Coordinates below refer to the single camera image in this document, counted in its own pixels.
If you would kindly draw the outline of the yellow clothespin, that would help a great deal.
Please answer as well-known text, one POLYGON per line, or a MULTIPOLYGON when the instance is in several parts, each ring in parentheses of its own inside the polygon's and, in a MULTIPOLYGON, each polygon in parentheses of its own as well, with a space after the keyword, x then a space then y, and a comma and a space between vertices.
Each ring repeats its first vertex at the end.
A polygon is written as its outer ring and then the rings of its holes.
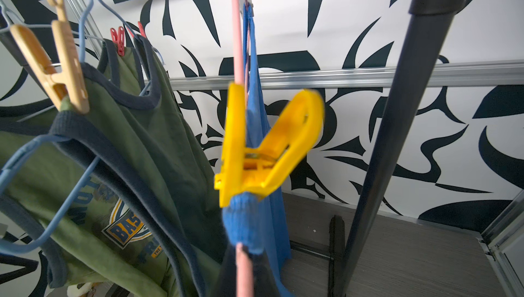
MULTIPOLYGON (((287 103, 258 148, 247 147, 245 139, 242 191, 263 199, 277 190, 316 144, 323 128, 324 116, 324 102, 320 94, 314 90, 303 90, 287 103)), ((214 183, 214 188, 219 192, 221 208, 226 207, 224 199, 227 196, 223 156, 225 137, 226 121, 221 171, 215 176, 214 183)))

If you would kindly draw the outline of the red clothespin middle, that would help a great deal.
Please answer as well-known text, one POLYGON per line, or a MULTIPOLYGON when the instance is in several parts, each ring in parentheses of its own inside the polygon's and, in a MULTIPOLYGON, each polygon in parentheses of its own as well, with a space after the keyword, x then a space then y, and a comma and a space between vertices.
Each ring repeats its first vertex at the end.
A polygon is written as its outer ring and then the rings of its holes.
POLYGON ((117 29, 111 28, 111 39, 117 48, 117 54, 121 57, 125 56, 125 29, 119 26, 117 29))

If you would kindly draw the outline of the green tank top right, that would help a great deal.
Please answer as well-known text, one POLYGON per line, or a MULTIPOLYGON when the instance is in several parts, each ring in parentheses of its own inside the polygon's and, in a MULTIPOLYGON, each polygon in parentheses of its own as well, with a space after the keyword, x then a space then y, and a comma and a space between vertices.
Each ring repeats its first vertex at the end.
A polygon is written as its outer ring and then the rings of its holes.
POLYGON ((84 64, 90 112, 69 100, 1 108, 1 162, 40 135, 1 193, 1 212, 42 234, 91 162, 56 230, 42 245, 51 288, 110 281, 135 296, 207 296, 227 239, 214 173, 185 121, 150 42, 124 56, 106 41, 84 64))

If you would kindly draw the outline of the blue tank top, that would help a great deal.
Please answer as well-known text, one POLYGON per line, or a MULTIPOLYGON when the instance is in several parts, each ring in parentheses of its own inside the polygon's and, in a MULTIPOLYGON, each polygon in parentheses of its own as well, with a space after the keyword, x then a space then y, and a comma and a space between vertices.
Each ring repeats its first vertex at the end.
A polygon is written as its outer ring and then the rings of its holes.
POLYGON ((279 186, 267 183, 274 160, 259 148, 270 131, 259 78, 252 6, 243 15, 242 84, 228 89, 221 171, 215 176, 222 222, 229 239, 229 272, 221 296, 290 296, 281 270, 291 257, 279 186))

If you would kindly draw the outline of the red clothespin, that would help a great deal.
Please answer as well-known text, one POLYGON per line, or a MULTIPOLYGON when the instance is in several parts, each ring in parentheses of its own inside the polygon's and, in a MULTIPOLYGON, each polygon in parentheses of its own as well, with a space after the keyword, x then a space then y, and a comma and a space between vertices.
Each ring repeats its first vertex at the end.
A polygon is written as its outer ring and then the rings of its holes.
POLYGON ((147 38, 147 34, 145 32, 145 28, 144 28, 144 25, 142 24, 142 22, 138 21, 138 27, 139 27, 140 35, 143 36, 143 38, 147 38))
POLYGON ((117 29, 111 28, 111 39, 117 48, 117 54, 121 57, 125 56, 125 29, 119 26, 117 29))

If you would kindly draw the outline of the red clothespin upper left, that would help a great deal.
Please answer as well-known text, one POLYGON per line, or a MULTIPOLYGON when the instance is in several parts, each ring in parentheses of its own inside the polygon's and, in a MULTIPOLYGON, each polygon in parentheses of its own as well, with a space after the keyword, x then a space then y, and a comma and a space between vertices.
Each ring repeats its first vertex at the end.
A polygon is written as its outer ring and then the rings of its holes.
POLYGON ((143 38, 147 38, 147 34, 145 32, 145 28, 144 28, 144 25, 142 24, 142 22, 138 21, 138 27, 139 27, 140 35, 143 36, 143 38))

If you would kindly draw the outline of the pink wire hanger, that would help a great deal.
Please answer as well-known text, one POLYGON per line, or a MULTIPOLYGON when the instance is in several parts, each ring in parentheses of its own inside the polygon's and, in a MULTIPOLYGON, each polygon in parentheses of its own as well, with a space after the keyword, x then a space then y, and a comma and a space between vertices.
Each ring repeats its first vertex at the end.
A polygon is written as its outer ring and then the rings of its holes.
POLYGON ((224 199, 225 225, 229 240, 236 248, 236 295, 254 296, 253 263, 246 243, 253 233, 248 220, 256 206, 252 195, 242 191, 244 149, 246 139, 246 102, 244 92, 245 70, 242 52, 240 0, 232 0, 233 8, 233 69, 234 83, 229 86, 226 119, 224 165, 227 175, 227 196, 224 199))

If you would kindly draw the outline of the black clothes rack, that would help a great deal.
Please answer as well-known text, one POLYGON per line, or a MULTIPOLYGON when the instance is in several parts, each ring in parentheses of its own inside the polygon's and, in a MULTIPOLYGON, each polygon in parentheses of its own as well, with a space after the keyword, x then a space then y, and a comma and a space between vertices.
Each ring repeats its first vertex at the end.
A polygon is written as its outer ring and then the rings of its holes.
POLYGON ((452 20, 465 3, 466 0, 412 0, 411 18, 395 68, 345 69, 320 80, 322 84, 348 80, 348 86, 353 88, 362 87, 377 76, 388 78, 391 87, 349 235, 345 235, 340 216, 334 216, 330 222, 329 296, 345 296, 347 292, 427 85, 466 86, 472 82, 476 64, 437 63, 452 20))

